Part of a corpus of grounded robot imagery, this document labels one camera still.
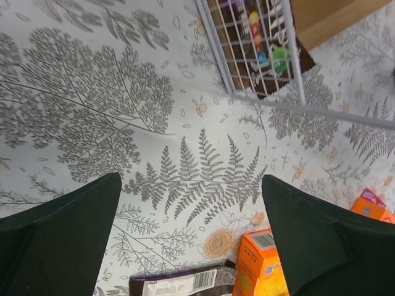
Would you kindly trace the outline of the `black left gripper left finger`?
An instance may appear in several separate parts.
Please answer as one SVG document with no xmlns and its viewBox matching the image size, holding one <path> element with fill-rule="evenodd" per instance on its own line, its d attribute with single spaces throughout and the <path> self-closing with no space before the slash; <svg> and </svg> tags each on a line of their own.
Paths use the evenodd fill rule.
<svg viewBox="0 0 395 296">
<path fill-rule="evenodd" d="M 92 295 L 121 188 L 109 173 L 1 218 L 1 295 Z"/>
</svg>

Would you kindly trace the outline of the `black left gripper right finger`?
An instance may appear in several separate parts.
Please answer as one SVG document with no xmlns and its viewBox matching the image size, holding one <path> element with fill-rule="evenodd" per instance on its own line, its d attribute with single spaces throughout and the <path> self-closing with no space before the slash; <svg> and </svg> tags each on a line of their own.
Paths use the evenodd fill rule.
<svg viewBox="0 0 395 296">
<path fill-rule="evenodd" d="M 290 295 L 394 295 L 394 225 L 273 175 L 262 197 Z"/>
</svg>

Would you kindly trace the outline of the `brown chocolate bar wrapper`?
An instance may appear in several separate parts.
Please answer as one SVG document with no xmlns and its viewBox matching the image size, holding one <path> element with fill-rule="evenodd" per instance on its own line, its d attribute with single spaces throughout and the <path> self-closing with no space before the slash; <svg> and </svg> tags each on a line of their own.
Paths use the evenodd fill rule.
<svg viewBox="0 0 395 296">
<path fill-rule="evenodd" d="M 231 295 L 236 273 L 236 265 L 227 260 L 222 265 L 211 265 L 165 276 L 131 277 L 129 280 L 129 295 Z"/>
</svg>

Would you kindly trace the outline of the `purple M&M's candy bag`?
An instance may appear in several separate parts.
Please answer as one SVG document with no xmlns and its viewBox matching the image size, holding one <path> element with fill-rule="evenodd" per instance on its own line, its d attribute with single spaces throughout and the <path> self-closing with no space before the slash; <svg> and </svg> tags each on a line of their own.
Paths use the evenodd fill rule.
<svg viewBox="0 0 395 296">
<path fill-rule="evenodd" d="M 232 87 L 263 99 L 293 79 L 281 1 L 208 1 Z"/>
</svg>

